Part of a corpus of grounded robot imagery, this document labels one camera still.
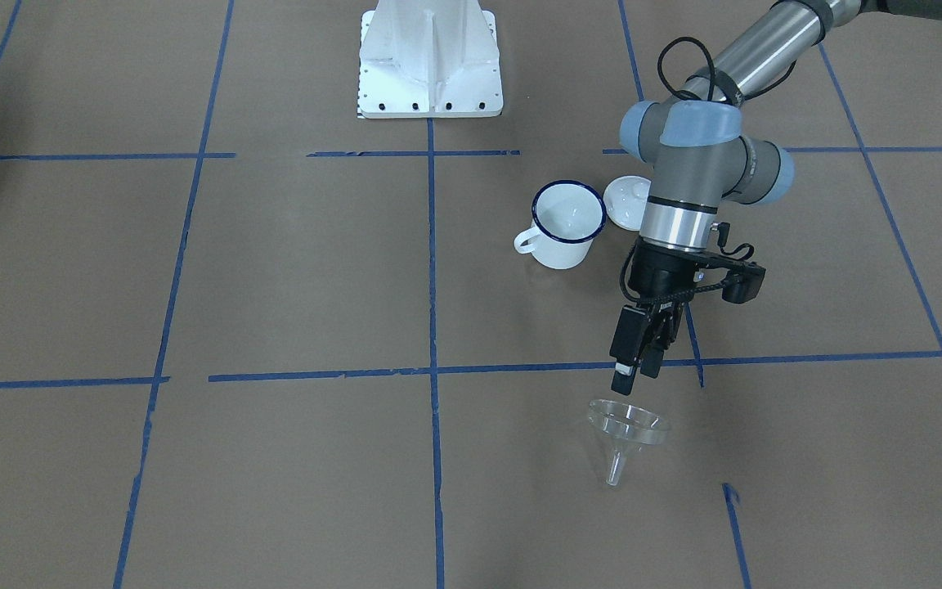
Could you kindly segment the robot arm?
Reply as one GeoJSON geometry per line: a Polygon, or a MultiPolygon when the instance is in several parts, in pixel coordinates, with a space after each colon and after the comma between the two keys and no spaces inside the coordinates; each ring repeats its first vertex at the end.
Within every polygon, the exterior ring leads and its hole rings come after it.
{"type": "Polygon", "coordinates": [[[621,146],[650,164],[653,176],[638,238],[618,277],[626,305],[610,354],[612,391],[628,395],[635,378],[658,376],[676,340],[684,307],[702,292],[744,304],[761,290],[765,271],[754,247],[726,250],[728,223],[716,216],[723,201],[770,204],[795,179],[790,154],[773,142],[748,137],[742,106],[785,81],[797,60],[831,30],[866,12],[942,21],[942,1],[777,1],[729,47],[670,96],[641,101],[621,121],[621,146]]]}

